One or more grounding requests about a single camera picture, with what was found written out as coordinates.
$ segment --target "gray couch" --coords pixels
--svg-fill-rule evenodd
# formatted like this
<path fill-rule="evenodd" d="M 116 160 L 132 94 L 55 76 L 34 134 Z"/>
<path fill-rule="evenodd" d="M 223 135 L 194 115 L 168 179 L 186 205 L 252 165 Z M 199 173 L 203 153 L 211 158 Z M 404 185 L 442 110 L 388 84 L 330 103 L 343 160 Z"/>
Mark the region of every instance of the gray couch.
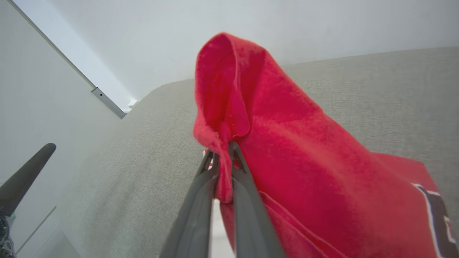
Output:
<path fill-rule="evenodd" d="M 459 233 L 459 47 L 285 66 L 371 151 L 424 162 Z M 83 257 L 155 257 L 202 159 L 194 81 L 145 97 L 64 191 L 61 226 Z"/>

